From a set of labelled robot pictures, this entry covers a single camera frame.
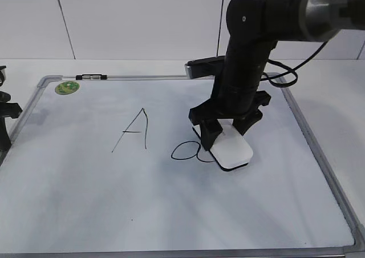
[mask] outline round green sticker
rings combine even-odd
[[[75,81],[66,81],[56,87],[56,93],[61,95],[73,94],[79,87],[79,83]]]

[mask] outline whiteboard surface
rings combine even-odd
[[[0,252],[310,248],[350,229],[279,89],[245,136],[250,164],[175,161],[211,80],[50,83],[0,167]],[[144,134],[116,141],[141,108]],[[130,130],[143,131],[140,116]],[[191,155],[186,146],[180,155]],[[210,159],[209,154],[201,154]]]

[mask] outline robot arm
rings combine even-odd
[[[241,135],[261,120],[258,108],[270,95],[257,88],[278,41],[325,42],[340,29],[365,30],[365,0],[231,0],[226,22],[225,57],[186,65],[190,78],[216,76],[210,99],[189,113],[206,150],[222,132],[217,119],[234,119]]]

